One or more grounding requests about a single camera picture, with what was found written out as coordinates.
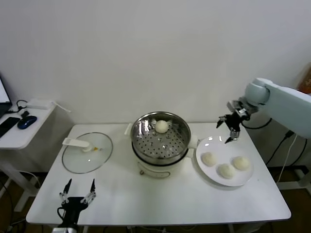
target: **lid handle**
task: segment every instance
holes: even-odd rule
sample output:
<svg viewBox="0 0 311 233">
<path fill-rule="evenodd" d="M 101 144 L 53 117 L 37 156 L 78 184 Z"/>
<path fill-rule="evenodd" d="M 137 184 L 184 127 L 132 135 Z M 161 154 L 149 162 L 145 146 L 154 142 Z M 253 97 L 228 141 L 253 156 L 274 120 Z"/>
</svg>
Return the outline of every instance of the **lid handle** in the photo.
<svg viewBox="0 0 311 233">
<path fill-rule="evenodd" d="M 68 137 L 66 137 L 64 139 L 63 145 L 72 146 L 72 147 L 81 147 L 83 152 L 89 152 L 93 148 L 92 144 L 89 142 L 77 140 L 77 139 L 72 139 L 72 138 L 68 138 Z"/>
</svg>

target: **stainless steel steamer basket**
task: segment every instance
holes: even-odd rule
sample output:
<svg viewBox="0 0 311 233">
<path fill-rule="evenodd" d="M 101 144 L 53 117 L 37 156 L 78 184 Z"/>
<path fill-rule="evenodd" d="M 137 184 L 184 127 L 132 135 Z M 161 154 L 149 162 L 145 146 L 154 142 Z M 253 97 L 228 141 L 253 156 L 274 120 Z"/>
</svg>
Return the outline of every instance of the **stainless steel steamer basket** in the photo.
<svg viewBox="0 0 311 233">
<path fill-rule="evenodd" d="M 156 132 L 158 120 L 168 122 L 169 129 L 166 133 Z M 191 132 L 188 124 L 179 116 L 153 112 L 135 121 L 131 139 L 133 150 L 142 161 L 154 166 L 169 166 L 186 156 Z"/>
</svg>

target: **computer mouse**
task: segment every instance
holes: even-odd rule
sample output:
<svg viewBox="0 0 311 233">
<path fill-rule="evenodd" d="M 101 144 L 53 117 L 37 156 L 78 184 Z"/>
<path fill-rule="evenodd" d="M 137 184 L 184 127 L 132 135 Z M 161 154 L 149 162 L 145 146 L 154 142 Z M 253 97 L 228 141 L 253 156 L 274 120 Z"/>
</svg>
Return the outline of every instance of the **computer mouse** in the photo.
<svg viewBox="0 0 311 233">
<path fill-rule="evenodd" d="M 36 116 L 27 116 L 17 123 L 17 127 L 21 130 L 27 129 L 37 120 Z"/>
</svg>

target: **glass lid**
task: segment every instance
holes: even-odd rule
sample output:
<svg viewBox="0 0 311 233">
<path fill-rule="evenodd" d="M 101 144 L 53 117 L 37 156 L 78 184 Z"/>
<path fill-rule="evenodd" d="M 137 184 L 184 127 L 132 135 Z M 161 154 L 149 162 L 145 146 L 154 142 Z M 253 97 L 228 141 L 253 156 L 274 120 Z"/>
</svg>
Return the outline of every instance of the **glass lid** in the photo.
<svg viewBox="0 0 311 233">
<path fill-rule="evenodd" d="M 77 138 L 89 142 L 92 149 L 83 152 L 82 148 L 67 146 L 63 152 L 64 167 L 72 173 L 88 173 L 100 168 L 111 156 L 113 144 L 104 133 L 86 133 Z"/>
</svg>

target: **white table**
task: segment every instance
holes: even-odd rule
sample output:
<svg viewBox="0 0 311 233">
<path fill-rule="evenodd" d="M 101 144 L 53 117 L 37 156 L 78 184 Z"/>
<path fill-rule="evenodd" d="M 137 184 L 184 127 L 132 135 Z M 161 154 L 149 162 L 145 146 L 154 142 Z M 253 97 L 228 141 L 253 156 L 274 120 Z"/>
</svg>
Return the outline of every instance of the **white table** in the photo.
<svg viewBox="0 0 311 233">
<path fill-rule="evenodd" d="M 228 137 L 226 127 L 214 123 L 189 124 L 199 138 Z M 82 226 L 140 226 L 261 222 L 289 219 L 291 212 L 245 129 L 237 142 L 249 152 L 255 171 L 242 187 L 225 187 L 200 172 L 195 158 L 185 158 L 180 173 L 166 179 L 139 175 L 127 125 L 75 125 L 69 133 L 76 138 L 88 132 L 109 135 L 114 150 L 99 169 L 73 174 L 62 165 L 60 150 L 28 214 L 33 224 L 61 223 L 56 213 L 59 192 L 72 178 L 69 197 L 85 196 L 95 178 L 97 197 L 81 212 Z"/>
<path fill-rule="evenodd" d="M 25 130 L 20 130 L 17 125 L 13 126 L 5 135 L 0 138 L 0 150 L 20 150 L 28 146 L 30 141 L 52 113 L 54 108 L 55 105 L 53 105 L 50 109 L 27 109 L 30 115 L 37 117 L 37 121 Z M 21 118 L 21 116 L 17 113 L 5 114 L 0 118 L 0 124 L 9 117 Z M 20 212 L 23 209 L 28 197 L 34 197 L 38 192 L 38 189 L 34 186 L 36 179 L 32 178 L 30 181 L 28 181 L 24 176 L 22 176 L 20 172 L 16 171 L 16 169 L 10 163 L 0 163 L 0 170 L 2 170 L 9 177 L 5 183 L 6 187 L 9 186 L 11 180 L 14 180 L 24 189 L 24 193 L 22 194 L 14 209 L 14 211 Z M 4 191 L 4 188 L 2 188 L 0 191 L 0 197 Z"/>
</svg>

